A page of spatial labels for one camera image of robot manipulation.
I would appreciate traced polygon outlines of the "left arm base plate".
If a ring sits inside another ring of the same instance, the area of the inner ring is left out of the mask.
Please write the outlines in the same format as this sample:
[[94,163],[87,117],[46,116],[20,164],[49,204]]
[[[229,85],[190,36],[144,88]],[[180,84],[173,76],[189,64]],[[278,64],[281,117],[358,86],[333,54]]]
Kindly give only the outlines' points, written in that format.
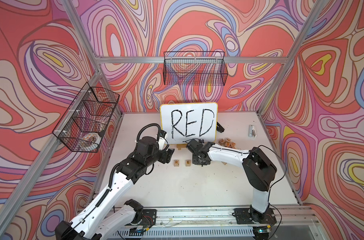
[[156,224],[157,210],[144,209],[136,212],[131,225],[142,225],[151,227]]

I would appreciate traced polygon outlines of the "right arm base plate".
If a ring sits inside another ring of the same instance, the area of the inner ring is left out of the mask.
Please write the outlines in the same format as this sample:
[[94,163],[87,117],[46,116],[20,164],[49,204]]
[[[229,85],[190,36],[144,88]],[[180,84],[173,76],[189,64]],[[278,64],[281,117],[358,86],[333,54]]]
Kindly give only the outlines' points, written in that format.
[[251,208],[236,208],[232,216],[236,218],[238,225],[275,225],[277,219],[272,208],[267,208],[265,213],[260,213]]

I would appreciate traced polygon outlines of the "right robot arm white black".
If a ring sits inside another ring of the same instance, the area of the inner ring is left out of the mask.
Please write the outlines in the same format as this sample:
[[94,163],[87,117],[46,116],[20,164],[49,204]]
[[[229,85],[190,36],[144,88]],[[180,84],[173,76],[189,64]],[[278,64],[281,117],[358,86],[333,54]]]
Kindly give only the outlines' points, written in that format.
[[271,188],[285,176],[276,180],[277,167],[261,150],[264,145],[251,150],[235,150],[214,142],[203,142],[198,139],[186,141],[187,149],[192,153],[194,165],[208,166],[211,162],[223,162],[245,171],[250,185],[253,187],[253,200],[250,212],[264,215],[270,207]]

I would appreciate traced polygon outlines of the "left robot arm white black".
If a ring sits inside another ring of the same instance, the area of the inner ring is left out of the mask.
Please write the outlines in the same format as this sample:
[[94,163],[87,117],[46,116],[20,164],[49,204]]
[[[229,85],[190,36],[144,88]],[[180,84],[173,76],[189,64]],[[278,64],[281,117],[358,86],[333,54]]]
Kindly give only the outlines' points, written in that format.
[[72,220],[57,225],[56,239],[106,240],[126,225],[142,224],[144,207],[133,199],[114,214],[108,213],[141,177],[152,173],[156,162],[171,161],[174,150],[169,147],[166,135],[159,124],[144,126],[137,135],[135,149],[113,166],[103,190]]

